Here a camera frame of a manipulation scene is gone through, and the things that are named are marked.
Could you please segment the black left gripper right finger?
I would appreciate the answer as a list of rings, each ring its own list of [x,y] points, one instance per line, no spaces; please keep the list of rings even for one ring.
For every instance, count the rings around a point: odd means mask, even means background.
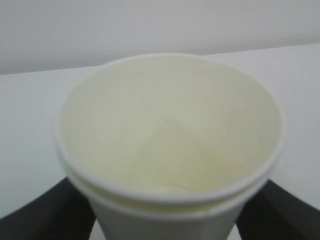
[[[269,180],[245,204],[236,226],[243,240],[318,240],[320,211]]]

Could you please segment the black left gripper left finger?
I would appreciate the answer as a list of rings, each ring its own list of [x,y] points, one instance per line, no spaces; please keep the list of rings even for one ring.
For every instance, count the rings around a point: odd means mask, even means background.
[[[96,221],[88,200],[65,178],[0,219],[2,240],[88,240]]]

